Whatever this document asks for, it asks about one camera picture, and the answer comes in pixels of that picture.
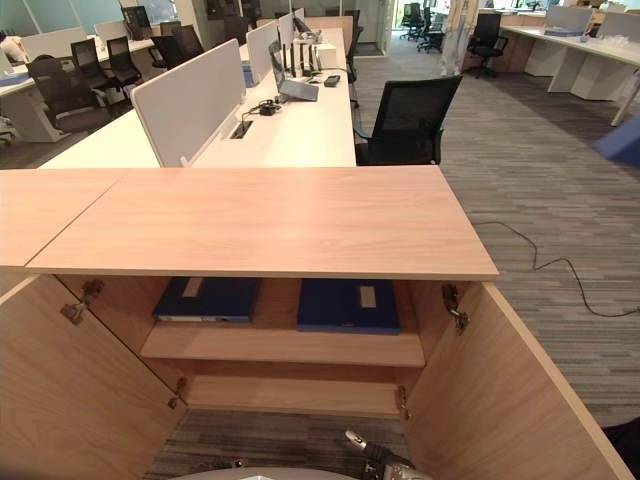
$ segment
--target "cabinet shelf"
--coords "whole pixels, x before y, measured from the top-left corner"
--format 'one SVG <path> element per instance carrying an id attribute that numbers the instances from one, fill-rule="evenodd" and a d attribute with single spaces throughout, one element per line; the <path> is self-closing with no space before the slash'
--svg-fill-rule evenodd
<path id="1" fill-rule="evenodd" d="M 158 323 L 141 353 L 165 359 L 422 367 L 406 283 L 394 282 L 394 290 L 400 335 L 299 332 L 300 280 L 265 279 L 251 325 Z"/>

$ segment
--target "black cable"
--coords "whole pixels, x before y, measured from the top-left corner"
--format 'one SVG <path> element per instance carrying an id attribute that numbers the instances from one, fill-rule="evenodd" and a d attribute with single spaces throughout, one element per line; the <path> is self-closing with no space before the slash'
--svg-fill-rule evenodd
<path id="1" fill-rule="evenodd" d="M 510 225 L 507 225 L 504 222 L 493 221 L 493 222 L 478 222 L 478 223 L 472 223 L 472 224 L 473 226 L 502 225 L 506 229 L 518 235 L 520 238 L 523 238 L 524 240 L 526 240 L 527 243 L 529 243 L 529 245 L 533 247 L 533 261 L 531 263 L 531 270 L 533 270 L 534 272 L 537 272 L 538 270 L 542 270 L 543 268 L 548 267 L 549 265 L 553 265 L 554 263 L 565 262 L 567 265 L 569 265 L 569 268 L 571 269 L 571 272 L 573 273 L 573 276 L 576 279 L 576 282 L 578 283 L 578 288 L 580 289 L 580 295 L 582 296 L 582 301 L 584 303 L 584 306 L 587 307 L 587 310 L 589 310 L 589 312 L 591 312 L 592 314 L 597 315 L 598 317 L 616 318 L 616 317 L 626 317 L 627 315 L 632 315 L 634 313 L 640 313 L 640 307 L 636 307 L 632 310 L 626 310 L 624 311 L 624 313 L 609 314 L 609 313 L 596 312 L 593 308 L 591 308 L 591 305 L 589 305 L 587 296 L 584 293 L 584 287 L 582 286 L 582 280 L 580 280 L 580 276 L 578 275 L 578 272 L 576 272 L 576 269 L 573 266 L 573 263 L 571 263 L 571 260 L 569 260 L 566 257 L 559 257 L 554 260 L 551 260 L 550 262 L 543 263 L 542 265 L 538 265 L 538 246 L 535 244 L 533 240 L 527 237 L 524 233 L 520 233 L 518 230 L 516 230 Z"/>

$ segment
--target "white desk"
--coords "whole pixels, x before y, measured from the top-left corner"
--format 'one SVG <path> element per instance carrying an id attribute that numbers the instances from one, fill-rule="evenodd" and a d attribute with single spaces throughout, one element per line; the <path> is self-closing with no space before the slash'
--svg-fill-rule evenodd
<path id="1" fill-rule="evenodd" d="M 153 46 L 151 40 L 130 41 L 129 49 L 132 53 L 146 50 Z M 98 60 L 104 62 L 109 59 L 106 46 L 98 47 Z M 138 56 L 136 62 L 139 68 L 142 64 L 151 63 L 151 57 L 146 59 Z M 26 72 L 27 67 L 14 67 L 15 72 Z M 5 115 L 13 121 L 21 136 L 29 142 L 55 142 L 65 136 L 53 128 L 43 111 L 44 101 L 35 87 L 32 78 L 16 85 L 0 87 L 0 102 Z"/>
<path id="2" fill-rule="evenodd" d="M 323 31 L 325 42 L 336 47 L 338 66 L 346 68 L 342 30 Z M 248 59 L 246 47 L 241 58 Z M 319 85 L 317 102 L 290 102 L 273 117 L 251 115 L 246 136 L 241 140 L 216 139 L 193 164 L 208 167 L 336 167 L 355 166 L 351 124 L 351 105 L 347 74 L 329 70 L 323 76 L 339 73 L 336 88 Z M 275 79 L 269 75 L 259 85 L 247 89 L 242 113 L 261 100 L 273 98 Z M 41 168 L 157 167 L 158 163 L 135 111 L 54 157 Z"/>
<path id="3" fill-rule="evenodd" d="M 627 108 L 640 90 L 640 44 L 631 43 L 628 47 L 617 48 L 594 38 L 581 43 L 578 37 L 545 35 L 544 27 L 501 28 L 534 38 L 536 42 L 546 42 L 555 48 L 554 59 L 548 68 L 536 67 L 537 62 L 544 59 L 536 57 L 534 48 L 525 70 L 552 76 L 549 92 L 571 92 L 587 100 L 613 100 L 621 89 L 626 90 L 611 125 L 616 126 L 622 121 Z"/>

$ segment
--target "blue folder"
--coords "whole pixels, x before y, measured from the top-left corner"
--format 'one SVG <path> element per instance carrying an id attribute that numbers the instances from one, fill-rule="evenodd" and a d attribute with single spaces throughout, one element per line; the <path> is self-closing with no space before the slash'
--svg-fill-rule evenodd
<path id="1" fill-rule="evenodd" d="M 304 279 L 298 330 L 397 335 L 401 329 L 393 283 L 389 280 Z"/>

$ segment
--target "cabinet hinge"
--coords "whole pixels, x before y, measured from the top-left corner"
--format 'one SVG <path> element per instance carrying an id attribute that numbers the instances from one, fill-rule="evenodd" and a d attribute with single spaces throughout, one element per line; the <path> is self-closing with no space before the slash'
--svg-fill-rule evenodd
<path id="1" fill-rule="evenodd" d="M 84 285 L 82 285 L 82 298 L 80 302 L 66 304 L 60 309 L 60 313 L 67 317 L 74 325 L 79 325 L 82 322 L 82 312 L 85 311 L 93 300 L 98 298 L 103 288 L 104 282 L 101 280 L 85 282 Z"/>
<path id="2" fill-rule="evenodd" d="M 444 308 L 447 309 L 447 312 L 451 314 L 456 322 L 458 335 L 462 335 L 462 332 L 469 324 L 469 315 L 458 311 L 458 289 L 455 285 L 450 283 L 442 285 L 442 300 L 444 301 Z"/>
<path id="3" fill-rule="evenodd" d="M 402 418 L 405 421 L 409 420 L 411 418 L 411 412 L 409 412 L 409 407 L 407 406 L 407 389 L 402 385 L 396 390 L 396 405 L 402 414 Z"/>
<path id="4" fill-rule="evenodd" d="M 178 379 L 178 383 L 176 383 L 176 396 L 169 399 L 167 405 L 169 408 L 173 410 L 178 406 L 178 400 L 182 398 L 182 394 L 187 388 L 187 377 L 180 377 Z"/>

